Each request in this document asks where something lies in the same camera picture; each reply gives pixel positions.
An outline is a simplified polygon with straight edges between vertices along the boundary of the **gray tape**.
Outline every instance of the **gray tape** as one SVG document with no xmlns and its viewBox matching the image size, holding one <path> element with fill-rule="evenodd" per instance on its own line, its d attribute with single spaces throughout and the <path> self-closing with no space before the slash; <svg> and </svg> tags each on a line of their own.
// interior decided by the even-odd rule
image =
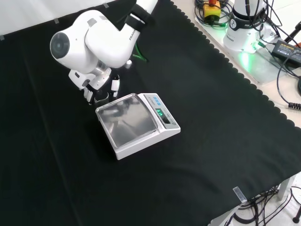
<svg viewBox="0 0 301 226">
<path fill-rule="evenodd" d="M 101 18 L 102 20 L 108 20 L 108 18 L 106 18 L 105 16 L 99 16 L 99 18 Z"/>
<path fill-rule="evenodd" d="M 233 191 L 235 192 L 235 194 L 237 195 L 237 197 L 239 198 L 239 200 L 241 201 L 241 203 L 247 202 L 246 197 L 245 197 L 244 194 L 241 192 L 241 190 L 239 189 L 239 187 L 235 187 L 235 188 L 233 189 Z"/>
<path fill-rule="evenodd" d="M 94 18 L 91 18 L 87 21 L 87 23 L 89 24 L 89 27 L 92 27 L 94 24 L 97 23 L 97 21 Z"/>
</svg>

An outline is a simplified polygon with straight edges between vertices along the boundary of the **scale display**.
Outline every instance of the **scale display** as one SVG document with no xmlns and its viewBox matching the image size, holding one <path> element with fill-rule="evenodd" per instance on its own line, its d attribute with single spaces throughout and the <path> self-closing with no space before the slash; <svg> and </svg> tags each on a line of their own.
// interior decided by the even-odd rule
<svg viewBox="0 0 301 226">
<path fill-rule="evenodd" d="M 156 111 L 165 124 L 170 124 L 170 121 L 167 119 L 161 108 L 156 108 Z"/>
</svg>

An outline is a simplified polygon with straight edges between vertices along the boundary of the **floor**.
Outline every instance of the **floor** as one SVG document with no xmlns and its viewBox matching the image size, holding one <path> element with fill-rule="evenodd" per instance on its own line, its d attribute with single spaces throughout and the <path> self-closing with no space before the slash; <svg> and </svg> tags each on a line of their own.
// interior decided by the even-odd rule
<svg viewBox="0 0 301 226">
<path fill-rule="evenodd" d="M 301 173 L 297 175 L 293 186 L 301 187 Z M 297 188 L 293 188 L 293 194 L 299 202 L 301 202 L 301 190 Z M 268 216 L 272 213 L 282 202 L 278 200 L 275 195 L 267 204 L 265 209 L 265 214 Z M 274 217 L 267 225 L 269 226 L 301 226 L 301 221 L 298 224 L 295 224 L 292 219 L 296 216 L 300 205 L 292 198 L 289 204 L 276 216 Z M 251 219 L 253 217 L 253 213 L 251 210 L 238 210 L 237 215 L 243 219 Z M 230 226 L 245 226 L 237 222 L 236 220 L 232 220 Z"/>
</svg>

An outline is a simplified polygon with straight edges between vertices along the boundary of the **green light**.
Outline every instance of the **green light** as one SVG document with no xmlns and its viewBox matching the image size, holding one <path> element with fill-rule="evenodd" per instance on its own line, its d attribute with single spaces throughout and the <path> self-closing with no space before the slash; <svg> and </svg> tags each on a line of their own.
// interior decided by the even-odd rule
<svg viewBox="0 0 301 226">
<path fill-rule="evenodd" d="M 161 110 L 157 110 L 157 112 L 158 112 L 158 114 L 159 114 L 160 116 L 163 115 L 163 114 L 161 113 Z"/>
<path fill-rule="evenodd" d="M 243 67 L 249 72 L 250 71 L 249 54 L 245 52 L 240 53 L 239 60 L 242 63 Z"/>
</svg>

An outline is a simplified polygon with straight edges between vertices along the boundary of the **black tablecloth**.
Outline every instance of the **black tablecloth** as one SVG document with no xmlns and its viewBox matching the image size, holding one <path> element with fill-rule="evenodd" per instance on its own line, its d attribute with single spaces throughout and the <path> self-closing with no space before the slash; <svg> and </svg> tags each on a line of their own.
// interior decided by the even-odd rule
<svg viewBox="0 0 301 226">
<path fill-rule="evenodd" d="M 96 7 L 111 21 L 133 0 Z M 155 92 L 182 131 L 121 161 L 93 107 L 51 56 L 80 14 L 0 42 L 0 225 L 199 226 L 301 171 L 301 130 L 169 0 L 139 38 L 149 63 L 121 92 Z M 120 29 L 122 23 L 115 23 Z"/>
</svg>

